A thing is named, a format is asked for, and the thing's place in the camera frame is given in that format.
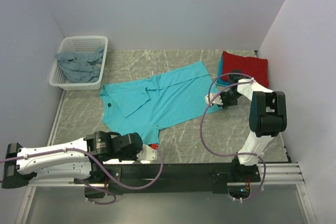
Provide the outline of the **light blue t-shirt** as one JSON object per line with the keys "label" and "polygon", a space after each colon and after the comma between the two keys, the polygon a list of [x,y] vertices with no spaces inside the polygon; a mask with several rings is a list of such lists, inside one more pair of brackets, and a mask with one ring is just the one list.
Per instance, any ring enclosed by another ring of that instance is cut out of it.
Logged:
{"label": "light blue t-shirt", "polygon": [[217,93],[202,62],[147,79],[103,85],[103,123],[121,135],[138,133],[144,144],[159,143],[160,130],[213,113],[205,96]]}

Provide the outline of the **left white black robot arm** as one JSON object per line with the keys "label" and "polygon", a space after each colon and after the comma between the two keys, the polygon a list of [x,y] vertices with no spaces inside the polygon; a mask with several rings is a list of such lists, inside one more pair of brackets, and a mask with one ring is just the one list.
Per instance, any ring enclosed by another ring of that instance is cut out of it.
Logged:
{"label": "left white black robot arm", "polygon": [[143,154],[138,133],[121,135],[97,131],[78,140],[45,147],[26,148],[19,143],[7,147],[1,187],[14,189],[48,178],[89,179],[99,183],[105,170],[98,164],[118,159],[136,161]]}

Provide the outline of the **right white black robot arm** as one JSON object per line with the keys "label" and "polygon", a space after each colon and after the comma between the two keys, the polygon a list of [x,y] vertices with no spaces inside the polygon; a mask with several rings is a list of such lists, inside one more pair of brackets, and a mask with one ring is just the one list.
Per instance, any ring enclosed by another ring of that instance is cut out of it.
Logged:
{"label": "right white black robot arm", "polygon": [[272,91],[252,77],[234,70],[228,74],[229,89],[220,94],[220,106],[236,106],[241,96],[250,101],[250,133],[244,146],[234,157],[230,175],[241,182],[252,174],[266,145],[287,127],[286,96]]}

